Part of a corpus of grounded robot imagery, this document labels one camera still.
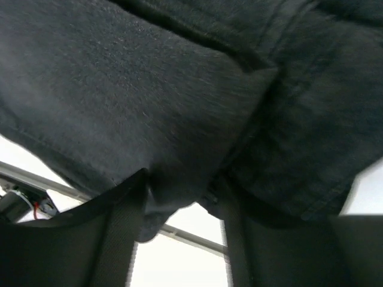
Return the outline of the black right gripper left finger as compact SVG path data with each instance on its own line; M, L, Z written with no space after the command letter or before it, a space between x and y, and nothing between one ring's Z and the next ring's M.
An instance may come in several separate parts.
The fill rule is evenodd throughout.
M148 172L50 219L1 221L2 286L125 286Z

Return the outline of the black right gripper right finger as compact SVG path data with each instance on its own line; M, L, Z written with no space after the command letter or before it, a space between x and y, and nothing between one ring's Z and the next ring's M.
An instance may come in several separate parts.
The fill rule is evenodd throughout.
M232 286L381 286L382 216L305 222L246 193L212 183Z

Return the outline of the black trousers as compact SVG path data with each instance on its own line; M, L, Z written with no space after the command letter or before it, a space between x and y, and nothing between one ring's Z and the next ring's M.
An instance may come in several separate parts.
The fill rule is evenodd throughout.
M143 242L224 177L338 214L382 157L382 2L2 1L1 135L90 197L149 169Z

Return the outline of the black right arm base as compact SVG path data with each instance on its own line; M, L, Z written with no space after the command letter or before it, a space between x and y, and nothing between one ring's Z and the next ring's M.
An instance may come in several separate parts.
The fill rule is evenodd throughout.
M1 221L16 223L32 212L51 218L59 213L51 197L44 190L14 184L1 184Z

